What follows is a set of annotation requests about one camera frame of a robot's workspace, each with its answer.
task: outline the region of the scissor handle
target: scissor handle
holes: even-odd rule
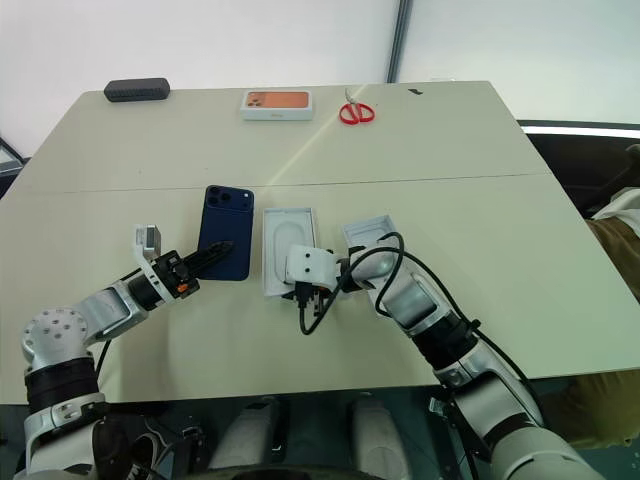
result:
[[[370,122],[374,118],[376,118],[375,112],[369,105],[364,103],[347,103],[340,109],[340,120],[347,125]]]
[[[343,105],[342,108],[340,109],[339,115],[340,115],[340,120],[342,120],[342,123],[346,123],[347,125],[357,125],[358,123],[360,123],[360,120],[358,119],[358,114],[354,110],[352,103],[347,103]]]
[[[376,112],[374,112],[373,108],[371,108],[369,105],[366,105],[364,103],[356,103],[356,107],[358,108],[358,118],[360,119],[361,123],[370,122],[371,120],[376,118]],[[369,115],[365,117],[363,110],[369,112]]]

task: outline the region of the black cable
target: black cable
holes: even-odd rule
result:
[[[476,466],[476,461],[473,456],[471,450],[467,448],[467,444],[460,437],[460,441],[462,442],[462,449],[464,450],[464,456],[467,458],[467,465],[469,465],[469,473],[471,474],[471,478],[473,480],[480,480],[480,475],[478,474],[478,467]]]
[[[481,332],[478,328],[477,325],[474,325],[474,322],[472,322],[471,320],[469,320],[469,318],[465,315],[465,313],[462,311],[462,309],[460,308],[460,306],[458,305],[458,303],[455,301],[455,299],[453,298],[453,295],[451,295],[451,293],[449,292],[449,290],[447,289],[447,287],[444,285],[444,283],[442,283],[442,281],[440,280],[440,278],[433,272],[433,270],[431,270],[422,260],[420,260],[418,257],[416,257],[415,255],[407,252],[407,251],[400,251],[400,249],[395,248],[395,247],[377,247],[377,248],[373,248],[371,250],[369,250],[368,252],[366,252],[365,254],[363,254],[362,256],[360,256],[359,258],[357,258],[350,266],[349,268],[342,274],[342,276],[340,277],[340,281],[338,282],[338,285],[333,289],[333,291],[331,292],[331,295],[329,296],[329,298],[327,299],[327,303],[325,304],[325,307],[322,311],[322,313],[320,315],[318,315],[318,317],[316,318],[315,322],[313,322],[313,324],[311,325],[311,327],[306,328],[306,325],[304,323],[304,310],[301,309],[300,311],[300,330],[302,331],[303,334],[305,335],[310,335],[312,334],[315,329],[318,327],[318,325],[320,324],[320,322],[324,319],[324,316],[326,315],[327,311],[329,310],[329,307],[331,307],[331,305],[333,304],[333,302],[335,301],[336,297],[338,296],[338,294],[340,293],[340,290],[342,289],[342,287],[344,286],[344,284],[347,282],[347,280],[351,277],[351,273],[353,272],[353,270],[365,259],[370,257],[371,255],[374,255],[376,253],[380,253],[380,252],[392,252],[392,253],[396,253],[398,255],[398,257],[400,257],[400,255],[402,254],[404,257],[407,257],[409,260],[411,260],[412,262],[414,262],[416,265],[418,265],[422,270],[424,270],[429,277],[433,280],[433,282],[438,286],[438,288],[440,289],[440,291],[443,293],[443,295],[445,296],[445,298],[447,299],[447,301],[451,304],[451,308],[453,308],[453,310],[456,312],[456,314],[461,318],[461,320],[463,322],[465,322],[467,325],[469,325],[470,327],[472,327],[474,333],[478,336],[478,338],[480,338],[482,341],[484,341],[489,348],[491,348],[493,351],[495,351],[498,356],[500,356],[508,365],[509,367],[511,367],[513,369],[513,371],[516,373],[516,375],[518,375],[518,377],[520,378],[520,381],[522,382],[522,385],[524,386],[524,388],[527,390],[527,392],[529,393],[529,395],[531,395],[531,397],[533,398],[533,401],[535,402],[536,406],[538,407],[538,410],[540,411],[540,415],[542,416],[542,421],[544,423],[544,425],[549,425],[549,422],[542,410],[542,404],[540,402],[540,398],[538,397],[537,392],[535,391],[535,389],[533,388],[533,385],[531,383],[531,380],[529,380],[529,378],[525,375],[525,373],[522,371],[522,369],[520,367],[518,367],[518,365],[516,364],[516,362],[514,362],[511,357],[509,357],[509,355],[507,355],[504,350],[502,350],[493,340],[491,340],[491,338],[489,338],[485,333]],[[385,283],[385,286],[387,286],[388,284],[390,284],[391,282],[387,281]]]
[[[109,345],[111,345],[111,340],[107,340],[104,343],[104,347],[102,347],[102,352],[100,352],[100,358],[98,359],[98,366],[96,367],[96,378],[100,376],[100,370],[102,370],[102,364],[104,363],[104,359],[107,356],[107,350],[109,350]]]
[[[157,417],[147,417],[147,418],[151,418],[160,428],[162,428],[163,430],[166,430],[167,432],[169,432],[171,435],[173,435],[177,439],[183,439],[184,438],[182,435],[180,435],[178,432],[176,432],[173,428],[170,428],[169,426],[167,426],[166,423],[160,421]]]
[[[138,272],[140,272],[140,268],[136,268],[133,272],[127,273],[124,277],[120,279],[120,281],[124,282],[125,280],[128,280],[129,278],[133,277]]]
[[[375,303],[376,312],[378,312],[380,315],[383,315],[385,317],[391,317],[391,315],[389,315],[385,310],[382,310],[380,308],[380,304],[382,303],[382,299],[387,293],[387,290],[389,290],[389,287],[391,286],[393,281],[396,279],[396,275],[398,275],[398,272],[400,271],[400,267],[402,266],[402,260],[404,258],[404,239],[402,238],[402,235],[400,235],[398,232],[390,232],[380,237],[378,241],[386,240],[389,237],[395,237],[398,239],[398,256],[396,257],[396,261],[393,265],[393,269],[391,270],[391,274],[387,278],[387,281],[384,282],[384,285],[380,289],[380,293],[376,297],[376,303]]]
[[[329,311],[329,308],[331,307],[331,305],[333,305],[333,302],[336,300],[336,297],[340,293],[340,290],[342,290],[342,287],[344,287],[344,285],[351,279],[351,273],[353,272],[353,270],[355,270],[355,268],[360,265],[360,263],[362,263],[366,258],[369,258],[371,255],[375,255],[376,253],[380,252],[399,253],[398,249],[395,247],[376,247],[358,257],[342,274],[340,280],[338,281],[338,284],[331,291],[331,294],[327,298],[327,303],[325,303],[322,312],[320,312],[318,317],[308,328],[304,322],[304,309],[300,309],[300,330],[304,335],[311,335],[315,331],[315,329],[318,328],[318,325],[320,325],[320,322],[322,322],[322,320],[324,319],[325,315]]]
[[[422,260],[420,260],[418,257],[412,255],[409,252],[405,252],[405,256],[409,260],[414,262],[416,265],[418,265],[422,270],[424,270],[429,274],[431,279],[438,286],[440,291],[442,291],[447,301],[451,304],[451,307],[462,319],[462,321],[465,322],[467,325],[472,326],[473,331],[478,336],[478,338],[480,338],[482,341],[484,341],[484,343],[489,345],[489,348],[491,348],[494,352],[496,352],[498,356],[500,356],[507,363],[507,365],[509,365],[513,369],[513,371],[516,372],[516,375],[520,377],[520,381],[522,382],[522,385],[524,386],[525,390],[529,392],[529,395],[531,395],[531,397],[533,398],[533,401],[538,407],[538,410],[540,411],[540,415],[542,416],[542,422],[548,426],[549,422],[544,414],[544,411],[542,410],[542,403],[540,402],[540,398],[538,397],[537,392],[533,388],[533,384],[531,383],[531,380],[529,380],[529,377],[525,375],[522,369],[518,367],[516,362],[514,362],[511,359],[511,357],[504,352],[504,350],[502,350],[493,340],[491,340],[491,338],[489,338],[487,334],[481,332],[480,329],[478,329],[476,326],[473,325],[473,322],[469,320],[469,318],[464,314],[462,309],[458,306],[456,301],[453,299],[453,296],[451,295],[447,287],[444,286],[444,284],[438,278],[438,276],[429,267],[427,267]]]
[[[124,277],[120,279],[121,282],[128,280],[133,277],[136,273],[140,272],[140,268],[136,268],[133,272],[127,273]],[[111,340],[107,340],[104,343],[104,347],[102,347],[102,352],[100,352],[100,358],[98,358],[98,365],[96,366],[96,378],[100,376],[100,370],[102,370],[102,364],[104,363],[104,359],[107,357],[107,351],[109,350],[109,345],[111,345]]]

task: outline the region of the phone box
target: phone box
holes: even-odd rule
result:
[[[245,120],[311,120],[311,92],[248,90],[242,97],[240,115]]]

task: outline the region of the brown object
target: brown object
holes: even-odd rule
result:
[[[307,108],[307,92],[249,92],[247,107],[258,108]]]
[[[587,223],[640,302],[640,238],[615,217]],[[542,405],[551,428],[575,448],[628,446],[640,434],[640,369],[580,375]]]

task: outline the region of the black case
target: black case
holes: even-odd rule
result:
[[[244,280],[249,276],[253,192],[210,185],[204,196],[198,250],[213,242],[230,240],[233,250],[222,260],[198,274],[204,280]]]
[[[134,78],[111,80],[104,87],[104,96],[110,102],[139,102],[143,100],[164,100],[171,87],[166,78]]]

